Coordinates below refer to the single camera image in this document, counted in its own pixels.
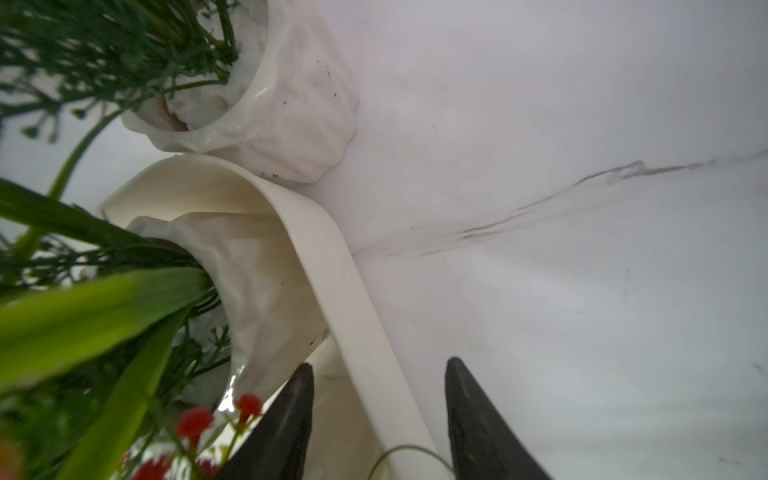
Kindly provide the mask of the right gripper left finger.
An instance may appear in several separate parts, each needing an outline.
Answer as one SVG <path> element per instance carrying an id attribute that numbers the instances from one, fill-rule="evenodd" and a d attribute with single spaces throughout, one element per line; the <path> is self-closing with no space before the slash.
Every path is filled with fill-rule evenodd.
<path id="1" fill-rule="evenodd" d="M 313 401 L 313 368 L 303 363 L 218 477 L 300 480 L 312 431 Z"/>

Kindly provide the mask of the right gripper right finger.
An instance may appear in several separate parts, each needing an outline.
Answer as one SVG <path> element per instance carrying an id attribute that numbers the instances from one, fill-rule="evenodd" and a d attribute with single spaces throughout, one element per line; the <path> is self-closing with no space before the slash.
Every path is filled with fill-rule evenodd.
<path id="1" fill-rule="evenodd" d="M 458 357 L 447 362 L 445 397 L 458 479 L 550 479 Z"/>

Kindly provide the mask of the cream storage tray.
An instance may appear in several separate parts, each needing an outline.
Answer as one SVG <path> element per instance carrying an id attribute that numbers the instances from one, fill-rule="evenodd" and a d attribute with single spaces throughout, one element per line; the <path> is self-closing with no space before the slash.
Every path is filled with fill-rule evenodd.
<path id="1" fill-rule="evenodd" d="M 141 171 L 101 214 L 189 252 L 219 293 L 230 374 L 222 417 L 244 393 L 270 408 L 312 366 L 307 479 L 447 479 L 344 238 L 310 199 L 200 154 Z"/>

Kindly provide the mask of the potted plant red flowers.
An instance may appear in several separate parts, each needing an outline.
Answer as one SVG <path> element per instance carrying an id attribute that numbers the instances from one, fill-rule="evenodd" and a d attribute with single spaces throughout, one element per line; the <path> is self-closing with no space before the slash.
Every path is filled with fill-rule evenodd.
<path id="1" fill-rule="evenodd" d="M 1 245 L 2 477 L 220 479 L 269 408 L 182 400 L 231 363 L 203 266 L 7 180 L 1 215 L 28 229 Z"/>

